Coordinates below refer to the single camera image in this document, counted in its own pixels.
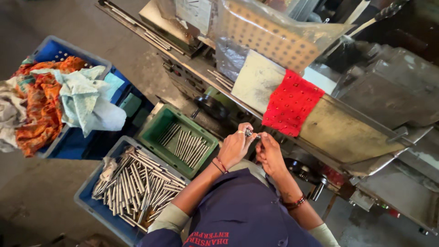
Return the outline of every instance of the plastic sheet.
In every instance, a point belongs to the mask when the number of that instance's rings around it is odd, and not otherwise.
[[[296,73],[353,25],[297,22],[253,0],[219,0],[217,69],[235,81],[248,50]]]

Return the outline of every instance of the red cloth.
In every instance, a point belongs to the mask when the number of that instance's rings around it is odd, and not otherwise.
[[[302,124],[324,91],[291,70],[286,70],[282,83],[270,95],[262,124],[283,134],[298,136]]]

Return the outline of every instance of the grey cloth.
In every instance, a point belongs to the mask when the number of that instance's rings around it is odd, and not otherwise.
[[[0,81],[0,151],[12,152],[17,147],[15,128],[26,121],[25,100],[15,94],[15,77]]]

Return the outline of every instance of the red thread bracelet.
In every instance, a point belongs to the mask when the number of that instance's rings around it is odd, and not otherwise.
[[[221,162],[221,160],[218,158],[218,156],[216,157],[216,159],[218,160],[219,164],[224,168],[226,173],[229,173],[229,171],[224,167],[223,163]]]

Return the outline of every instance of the metal panel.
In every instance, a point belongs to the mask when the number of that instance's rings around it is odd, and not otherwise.
[[[410,177],[389,164],[373,176],[357,184],[357,188],[376,196],[387,205],[413,220],[426,230],[437,235],[434,215],[437,212],[438,193],[418,184]]]
[[[303,123],[299,136],[331,157],[354,163],[406,148],[341,110],[325,95]]]

